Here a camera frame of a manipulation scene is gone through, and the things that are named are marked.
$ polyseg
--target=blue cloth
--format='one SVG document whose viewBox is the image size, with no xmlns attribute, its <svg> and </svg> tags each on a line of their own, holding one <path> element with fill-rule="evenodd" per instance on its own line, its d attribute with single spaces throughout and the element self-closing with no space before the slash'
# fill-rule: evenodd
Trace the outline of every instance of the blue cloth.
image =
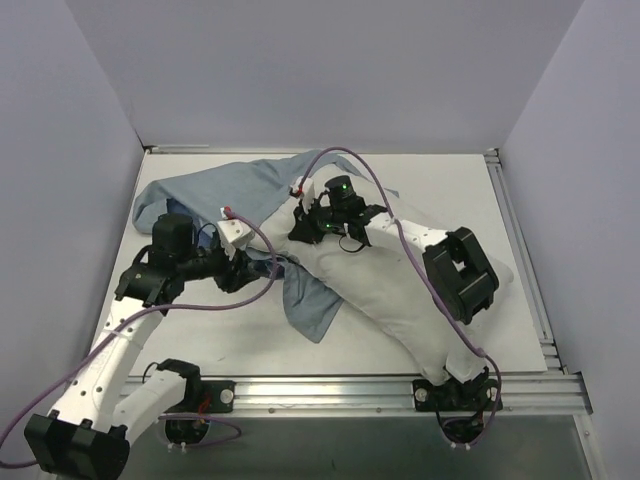
<svg viewBox="0 0 640 480">
<path fill-rule="evenodd" d="M 238 214 L 261 225 L 288 198 L 289 185 L 304 174 L 317 154 L 310 151 L 280 160 L 236 162 L 197 173 L 151 182 L 136 198 L 132 220 L 135 228 L 150 234 L 158 217 L 172 211 L 191 215 L 196 225 L 220 220 L 220 208 L 232 206 Z M 360 172 L 335 154 L 324 155 L 313 171 L 334 164 L 347 173 Z M 256 261 L 268 255 L 248 249 Z M 289 323 L 312 342 L 318 343 L 342 305 L 342 298 L 304 268 L 288 259 L 279 260 L 284 270 L 283 305 Z M 270 262 L 263 264 L 270 271 Z"/>
</svg>

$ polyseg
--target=screw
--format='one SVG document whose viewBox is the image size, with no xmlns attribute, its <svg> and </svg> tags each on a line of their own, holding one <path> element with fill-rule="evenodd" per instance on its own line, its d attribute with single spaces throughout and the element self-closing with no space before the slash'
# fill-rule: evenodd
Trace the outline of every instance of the screw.
<svg viewBox="0 0 640 480">
<path fill-rule="evenodd" d="M 418 388 L 413 396 L 419 402 L 426 402 L 429 394 L 427 393 L 427 390 L 425 388 Z"/>
<path fill-rule="evenodd" d="M 225 388 L 220 392 L 220 401 L 225 405 L 229 405 L 233 401 L 233 392 L 228 388 Z"/>
</svg>

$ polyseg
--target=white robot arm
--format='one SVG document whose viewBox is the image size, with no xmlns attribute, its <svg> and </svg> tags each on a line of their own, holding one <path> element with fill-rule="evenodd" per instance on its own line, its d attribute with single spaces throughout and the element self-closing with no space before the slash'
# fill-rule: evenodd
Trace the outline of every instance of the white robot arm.
<svg viewBox="0 0 640 480">
<path fill-rule="evenodd" d="M 189 280 L 212 277 L 222 290 L 233 292 L 258 278 L 246 268 L 246 253 L 239 249 L 252 236 L 249 227 L 228 219 L 217 227 L 228 236 L 202 248 L 194 245 L 190 217 L 168 214 L 155 223 L 152 245 L 141 250 L 120 278 L 92 351 L 98 352 L 108 336 L 115 338 L 76 374 L 46 416 L 32 415 L 25 427 L 25 438 L 42 470 L 72 478 L 116 479 L 130 445 L 162 413 L 197 410 L 206 394 L 200 369 L 171 359 L 119 401 L 140 351 L 168 311 L 126 319 L 148 307 L 171 304 Z"/>
</svg>

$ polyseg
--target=white work surface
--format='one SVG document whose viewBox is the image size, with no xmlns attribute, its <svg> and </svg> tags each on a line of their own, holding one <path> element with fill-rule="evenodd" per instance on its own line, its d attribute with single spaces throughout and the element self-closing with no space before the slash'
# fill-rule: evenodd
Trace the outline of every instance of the white work surface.
<svg viewBox="0 0 640 480">
<path fill-rule="evenodd" d="M 229 162 L 287 156 L 290 155 L 148 154 L 136 195 L 152 180 Z M 452 229 L 462 225 L 471 228 L 483 248 L 513 270 L 515 280 L 508 287 L 504 304 L 496 311 L 484 348 L 503 372 L 545 371 L 538 336 L 482 155 L 365 155 L 364 158 L 385 187 L 398 190 L 405 201 Z M 130 221 L 127 223 L 100 325 L 120 274 L 149 242 L 149 236 L 139 234 Z M 192 282 L 176 303 L 230 304 L 250 297 L 265 282 L 256 281 L 231 295 L 219 291 L 213 280 Z M 241 309 L 173 310 L 145 345 L 131 374 L 141 375 L 150 362 L 166 358 L 195 363 L 203 375 L 211 376 L 342 376 L 419 371 L 399 342 L 347 305 L 339 310 L 322 342 L 310 342 L 287 322 L 282 307 L 282 282 L 277 282 L 254 304 Z"/>
</svg>

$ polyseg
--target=white wall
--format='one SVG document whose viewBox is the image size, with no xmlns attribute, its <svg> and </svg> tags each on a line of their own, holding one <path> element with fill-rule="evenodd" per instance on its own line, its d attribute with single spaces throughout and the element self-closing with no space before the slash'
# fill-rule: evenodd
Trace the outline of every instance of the white wall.
<svg viewBox="0 0 640 480">
<path fill-rule="evenodd" d="M 640 453 L 640 3 L 587 0 L 503 149 L 560 354 L 610 473 Z"/>
<path fill-rule="evenodd" d="M 582 0 L 67 0 L 145 144 L 481 152 Z"/>
<path fill-rule="evenodd" d="M 64 2 L 1 2 L 2 429 L 86 353 L 141 157 Z M 0 455 L 32 458 L 22 428 Z"/>
</svg>

